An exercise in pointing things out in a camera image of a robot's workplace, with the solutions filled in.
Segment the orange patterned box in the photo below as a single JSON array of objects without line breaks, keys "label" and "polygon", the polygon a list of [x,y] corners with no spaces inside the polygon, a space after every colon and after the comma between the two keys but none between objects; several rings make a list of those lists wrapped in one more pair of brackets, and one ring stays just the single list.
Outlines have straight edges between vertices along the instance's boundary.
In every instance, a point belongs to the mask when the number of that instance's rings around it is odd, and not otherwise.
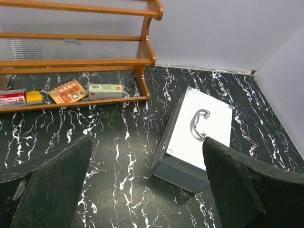
[{"label": "orange patterned box", "polygon": [[85,98],[88,92],[77,80],[73,79],[50,90],[48,94],[56,104],[68,104]]}]

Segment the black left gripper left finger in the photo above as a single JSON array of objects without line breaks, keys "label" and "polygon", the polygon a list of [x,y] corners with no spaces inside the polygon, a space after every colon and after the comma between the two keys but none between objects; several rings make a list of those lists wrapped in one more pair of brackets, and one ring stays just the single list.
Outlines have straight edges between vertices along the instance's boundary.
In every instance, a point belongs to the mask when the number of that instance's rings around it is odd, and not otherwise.
[{"label": "black left gripper left finger", "polygon": [[63,148],[0,170],[2,228],[69,228],[92,154],[79,137]]}]

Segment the orange wooden shelf rack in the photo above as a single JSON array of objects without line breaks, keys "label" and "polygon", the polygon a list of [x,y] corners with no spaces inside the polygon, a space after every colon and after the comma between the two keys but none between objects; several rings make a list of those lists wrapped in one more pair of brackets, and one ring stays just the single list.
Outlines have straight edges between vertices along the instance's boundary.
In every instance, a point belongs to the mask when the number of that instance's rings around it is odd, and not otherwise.
[{"label": "orange wooden shelf rack", "polygon": [[4,7],[25,9],[143,17],[139,36],[2,32],[1,38],[15,39],[18,45],[13,50],[14,56],[11,59],[0,62],[0,72],[3,75],[134,71],[141,92],[139,97],[5,107],[1,109],[2,113],[150,100],[144,67],[156,62],[155,53],[149,42],[149,27],[153,19],[161,20],[163,17],[163,6],[158,0],[148,1],[148,9],[144,10],[34,0],[3,0],[0,4]]}]

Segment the red white medicine box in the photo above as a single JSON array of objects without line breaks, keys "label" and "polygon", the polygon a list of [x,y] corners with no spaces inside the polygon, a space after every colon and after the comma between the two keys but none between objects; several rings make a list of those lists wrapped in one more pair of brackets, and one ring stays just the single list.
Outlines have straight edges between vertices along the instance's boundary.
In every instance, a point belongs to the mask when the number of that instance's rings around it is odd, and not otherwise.
[{"label": "red white medicine box", "polygon": [[0,92],[0,107],[11,108],[26,106],[26,89],[17,90],[1,90]]}]

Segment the yellow small box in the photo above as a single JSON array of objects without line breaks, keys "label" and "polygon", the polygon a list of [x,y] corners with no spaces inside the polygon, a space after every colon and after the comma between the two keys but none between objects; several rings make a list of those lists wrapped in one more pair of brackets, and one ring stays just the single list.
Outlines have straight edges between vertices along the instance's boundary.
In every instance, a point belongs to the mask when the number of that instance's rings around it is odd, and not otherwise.
[{"label": "yellow small box", "polygon": [[30,91],[26,93],[27,105],[41,105],[43,104],[43,97],[39,91]]}]

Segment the white green medicine box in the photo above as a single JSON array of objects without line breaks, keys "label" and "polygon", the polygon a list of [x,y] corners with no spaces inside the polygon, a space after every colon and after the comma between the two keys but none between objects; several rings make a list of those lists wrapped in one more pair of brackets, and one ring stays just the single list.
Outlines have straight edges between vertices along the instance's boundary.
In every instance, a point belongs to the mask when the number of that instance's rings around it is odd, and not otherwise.
[{"label": "white green medicine box", "polygon": [[89,84],[88,96],[89,100],[103,100],[121,98],[123,94],[123,86],[115,84]]}]

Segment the grey storage box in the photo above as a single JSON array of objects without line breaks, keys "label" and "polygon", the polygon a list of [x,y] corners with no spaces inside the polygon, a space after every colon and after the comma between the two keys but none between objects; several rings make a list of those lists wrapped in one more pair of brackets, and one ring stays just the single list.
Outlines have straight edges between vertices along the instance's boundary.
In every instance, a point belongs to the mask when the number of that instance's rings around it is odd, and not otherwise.
[{"label": "grey storage box", "polygon": [[191,193],[209,185],[203,157],[207,136],[229,146],[233,107],[187,87],[165,127],[152,163],[153,176]]}]

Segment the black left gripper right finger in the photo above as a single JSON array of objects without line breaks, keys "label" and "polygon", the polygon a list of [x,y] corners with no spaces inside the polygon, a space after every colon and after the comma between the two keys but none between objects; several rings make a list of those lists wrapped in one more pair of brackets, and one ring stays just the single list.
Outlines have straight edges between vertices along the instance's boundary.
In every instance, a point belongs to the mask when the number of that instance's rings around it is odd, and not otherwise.
[{"label": "black left gripper right finger", "polygon": [[206,137],[204,163],[224,228],[302,228],[304,176]]}]

